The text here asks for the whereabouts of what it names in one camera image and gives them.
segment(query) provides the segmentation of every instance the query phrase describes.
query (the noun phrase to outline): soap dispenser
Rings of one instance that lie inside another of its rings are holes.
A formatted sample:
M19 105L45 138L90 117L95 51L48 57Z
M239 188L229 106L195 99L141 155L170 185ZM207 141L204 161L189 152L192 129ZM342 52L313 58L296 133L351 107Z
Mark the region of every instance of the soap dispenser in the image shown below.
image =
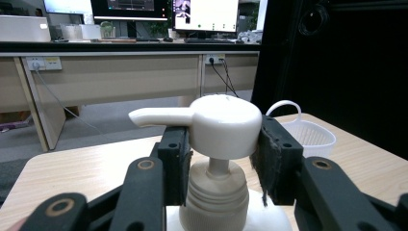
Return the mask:
M240 166L231 162L255 152L260 110L226 94L207 95L187 108L143 108L129 114L138 126L187 126L190 146L207 157L191 166L186 205L179 218L186 231L237 231L245 226L249 193Z

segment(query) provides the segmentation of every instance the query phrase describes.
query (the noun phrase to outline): table surface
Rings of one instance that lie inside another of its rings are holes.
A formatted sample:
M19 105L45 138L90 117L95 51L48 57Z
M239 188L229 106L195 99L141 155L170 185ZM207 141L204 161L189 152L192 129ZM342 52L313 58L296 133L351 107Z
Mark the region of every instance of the table surface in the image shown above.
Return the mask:
M277 117L292 121L296 115ZM315 122L337 138L329 159L339 164L360 191L396 205L408 193L408 162L363 141L344 130L312 115L302 119ZM83 193L88 201L123 183L128 165L148 156L159 137L123 141L48 154L31 159L21 172L3 207L0 230L6 230L19 219L29 216L49 197L59 193ZM194 153L191 163L206 158ZM260 191L258 176L248 158L235 160L245 172L248 188ZM298 230L293 206L282 206L293 231Z

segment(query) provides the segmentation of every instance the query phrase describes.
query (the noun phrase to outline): white basket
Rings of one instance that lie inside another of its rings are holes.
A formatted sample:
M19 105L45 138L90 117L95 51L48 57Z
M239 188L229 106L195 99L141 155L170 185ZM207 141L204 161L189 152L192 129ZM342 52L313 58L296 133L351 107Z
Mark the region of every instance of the white basket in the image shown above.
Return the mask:
M320 156L328 158L336 137L327 129L310 121L301 119L300 107L290 101L281 100L273 104L266 115L269 116L273 110L283 105L294 105L297 108L297 118L292 122L281 123L282 126L303 146L303 156Z

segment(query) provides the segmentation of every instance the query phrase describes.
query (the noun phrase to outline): power outlet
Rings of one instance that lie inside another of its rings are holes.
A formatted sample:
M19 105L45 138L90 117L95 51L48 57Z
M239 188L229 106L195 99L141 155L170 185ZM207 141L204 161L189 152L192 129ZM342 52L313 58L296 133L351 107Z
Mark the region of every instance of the power outlet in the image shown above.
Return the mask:
M45 70L45 61L43 57L27 57L27 64L30 70Z
M27 65L30 70L55 70L63 69L61 65L60 57L50 56L50 57L27 57Z
M214 64L222 64L222 59L225 59L225 54L206 55L205 64L211 64L210 59L214 60Z

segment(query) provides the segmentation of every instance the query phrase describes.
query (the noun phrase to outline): computer monitor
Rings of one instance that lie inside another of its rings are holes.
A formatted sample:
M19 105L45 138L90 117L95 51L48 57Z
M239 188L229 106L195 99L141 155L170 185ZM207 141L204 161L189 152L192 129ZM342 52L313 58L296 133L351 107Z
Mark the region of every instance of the computer monitor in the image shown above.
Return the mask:
M95 20L167 20L167 0L90 0L90 2Z
M92 14L90 0L43 0L47 13Z
M172 0L172 29L198 38L236 34L239 0Z

